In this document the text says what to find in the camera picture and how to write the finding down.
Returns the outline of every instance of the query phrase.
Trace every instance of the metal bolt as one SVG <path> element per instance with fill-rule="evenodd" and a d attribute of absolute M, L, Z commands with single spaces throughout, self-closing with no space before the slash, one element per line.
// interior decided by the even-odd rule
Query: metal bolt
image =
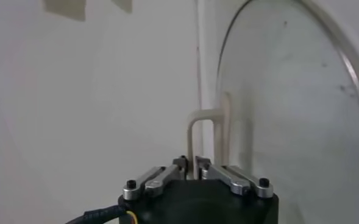
<path fill-rule="evenodd" d="M 261 187 L 270 187 L 270 181 L 267 178 L 259 179 L 259 186 Z"/>
<path fill-rule="evenodd" d="M 128 188 L 128 189 L 135 189 L 136 185 L 137 185 L 137 183 L 135 180 L 126 181 L 126 188 Z"/>

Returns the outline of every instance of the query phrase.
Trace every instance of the black cable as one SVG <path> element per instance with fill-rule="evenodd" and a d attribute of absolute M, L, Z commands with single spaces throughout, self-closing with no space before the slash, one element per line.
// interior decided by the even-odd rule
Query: black cable
<path fill-rule="evenodd" d="M 245 6 L 247 6 L 252 1 L 253 0 L 248 0 L 248 1 L 244 2 L 243 5 L 241 5 L 240 8 L 236 11 L 235 16 L 233 16 L 233 18 L 232 18 L 232 20 L 231 20 L 231 22 L 229 24 L 229 27 L 227 29 L 226 35 L 224 37 L 224 40 L 222 41 L 222 46 L 221 46 L 220 55 L 219 55 L 219 59 L 218 59 L 217 77 L 218 77 L 218 75 L 220 73 L 220 65 L 221 65 L 222 54 L 224 53 L 224 49 L 226 48 L 226 44 L 227 44 L 227 40 L 228 40 L 228 37 L 229 37 L 230 30 L 232 29 L 233 24 L 235 23 L 237 17 L 241 13 L 241 11 L 243 11 Z"/>
<path fill-rule="evenodd" d="M 123 207 L 113 205 L 107 208 L 84 212 L 84 215 L 66 224 L 103 224 L 126 214 L 126 210 Z"/>

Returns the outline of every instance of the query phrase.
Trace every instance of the white wall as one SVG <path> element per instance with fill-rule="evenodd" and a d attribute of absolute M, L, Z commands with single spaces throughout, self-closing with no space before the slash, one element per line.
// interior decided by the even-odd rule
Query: white wall
<path fill-rule="evenodd" d="M 0 223 L 64 223 L 186 152 L 193 1 L 87 1 L 86 21 L 0 0 Z"/>

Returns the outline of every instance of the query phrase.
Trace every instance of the white surface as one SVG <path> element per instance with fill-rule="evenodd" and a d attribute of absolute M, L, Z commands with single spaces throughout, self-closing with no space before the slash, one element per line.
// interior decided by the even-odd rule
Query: white surface
<path fill-rule="evenodd" d="M 85 22 L 0 0 L 0 223 L 64 223 L 186 152 L 193 1 L 87 1 Z"/>
<path fill-rule="evenodd" d="M 221 63 L 233 99 L 231 163 L 269 177 L 281 223 L 359 223 L 359 104 L 339 55 L 309 14 L 256 0 Z"/>
<path fill-rule="evenodd" d="M 202 107 L 213 108 L 218 57 L 229 23 L 237 9 L 247 0 L 199 0 Z M 314 0 L 345 31 L 359 51 L 359 0 Z"/>

